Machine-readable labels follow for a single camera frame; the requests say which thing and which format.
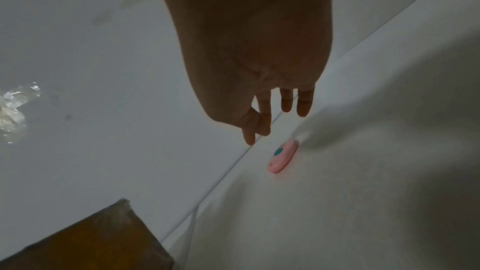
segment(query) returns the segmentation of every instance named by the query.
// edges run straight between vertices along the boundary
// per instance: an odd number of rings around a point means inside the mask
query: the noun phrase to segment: white floor
[[[334,0],[332,58],[413,1]],[[162,0],[0,0],[0,10],[0,90],[43,90],[22,109],[28,137],[0,146],[0,259],[121,197],[163,239],[247,150],[201,110]]]
[[[417,0],[205,200],[186,269],[480,269],[479,67],[480,0]]]

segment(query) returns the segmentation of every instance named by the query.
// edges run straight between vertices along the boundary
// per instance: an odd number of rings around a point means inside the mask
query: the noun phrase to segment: pink object
[[[270,162],[268,163],[268,171],[271,173],[278,173],[285,168],[286,165],[292,160],[295,151],[299,147],[299,142],[293,138],[285,141],[273,154]]]

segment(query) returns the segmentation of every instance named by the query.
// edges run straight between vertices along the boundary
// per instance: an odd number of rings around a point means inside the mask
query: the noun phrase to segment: pink oval device
[[[286,165],[292,160],[295,151],[299,147],[299,142],[293,138],[287,140],[282,144],[273,154],[273,157],[268,163],[268,171],[272,173],[278,173],[285,168]]]

